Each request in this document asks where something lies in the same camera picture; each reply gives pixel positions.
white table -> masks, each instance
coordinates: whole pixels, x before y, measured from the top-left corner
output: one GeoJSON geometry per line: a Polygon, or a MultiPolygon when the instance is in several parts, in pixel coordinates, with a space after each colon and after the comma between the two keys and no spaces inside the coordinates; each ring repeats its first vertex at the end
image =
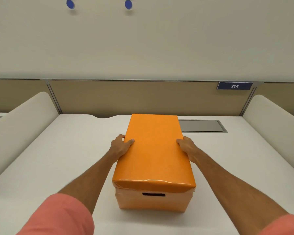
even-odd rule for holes
{"type": "MultiPolygon", "coordinates": [[[[228,133],[185,133],[237,177],[294,213],[294,169],[241,117],[219,119],[228,133]]],[[[107,119],[60,115],[0,175],[0,234],[15,234],[49,195],[56,193],[106,153],[130,116],[107,119]]],[[[238,234],[201,172],[185,213],[118,208],[111,179],[103,186],[93,218],[95,234],[238,234]]]]}

pink shirt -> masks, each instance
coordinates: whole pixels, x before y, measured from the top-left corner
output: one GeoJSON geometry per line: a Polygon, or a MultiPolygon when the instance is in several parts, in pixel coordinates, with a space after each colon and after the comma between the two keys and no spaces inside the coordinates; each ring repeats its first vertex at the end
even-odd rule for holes
{"type": "MultiPolygon", "coordinates": [[[[90,212],[79,200],[54,194],[41,204],[17,235],[93,235],[94,229],[90,212]]],[[[294,215],[278,218],[259,235],[294,235],[294,215]]]]}

